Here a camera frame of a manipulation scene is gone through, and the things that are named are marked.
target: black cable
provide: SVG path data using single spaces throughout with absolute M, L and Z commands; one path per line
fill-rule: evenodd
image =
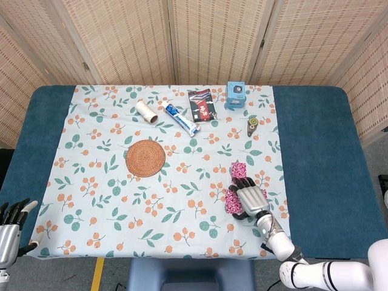
M 268 287 L 267 291 L 271 290 L 271 288 L 272 288 L 273 286 L 275 286 L 276 284 L 278 284 L 278 283 L 280 283 L 280 282 L 281 282 L 280 279 L 277 280 L 275 283 L 273 283 L 271 286 Z

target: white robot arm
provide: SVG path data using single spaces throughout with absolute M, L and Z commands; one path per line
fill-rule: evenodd
M 269 204 L 261 189 L 251 178 L 234 178 L 229 187 L 240 198 L 244 213 L 236 219 L 257 218 L 264 235 L 262 248 L 273 252 L 284 262 L 279 270 L 282 283 L 291 289 L 317 287 L 329 291 L 388 290 L 388 239 L 377 241 L 369 248 L 370 267 L 358 262 L 324 262 L 309 265 L 301 249 L 294 246 L 278 221 L 269 212 Z

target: white toothpaste tube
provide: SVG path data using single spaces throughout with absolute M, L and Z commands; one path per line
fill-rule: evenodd
M 191 120 L 188 120 L 179 110 L 172 104 L 169 104 L 166 101 L 162 102 L 162 106 L 166 110 L 166 113 L 169 114 L 181 127 L 190 135 L 190 137 L 195 136 L 197 132 L 201 129 L 199 125 L 196 125 Z

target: woven screen panel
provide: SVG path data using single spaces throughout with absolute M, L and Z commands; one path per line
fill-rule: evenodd
M 88 84 L 82 63 L 72 55 L 42 0 L 1 0 L 0 10 L 60 84 Z
M 0 27 L 0 141 L 15 147 L 32 93 L 48 81 Z
M 180 84 L 248 82 L 266 0 L 172 0 Z
M 286 0 L 257 84 L 325 84 L 386 0 Z
M 106 84 L 173 84 L 162 0 L 65 0 Z
M 360 137 L 388 119 L 388 22 L 336 86 L 347 93 Z

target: paper towel roll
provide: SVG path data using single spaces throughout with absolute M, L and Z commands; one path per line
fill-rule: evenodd
M 158 115 L 151 110 L 143 101 L 139 101 L 135 105 L 135 109 L 147 120 L 149 123 L 154 123 L 158 119 Z

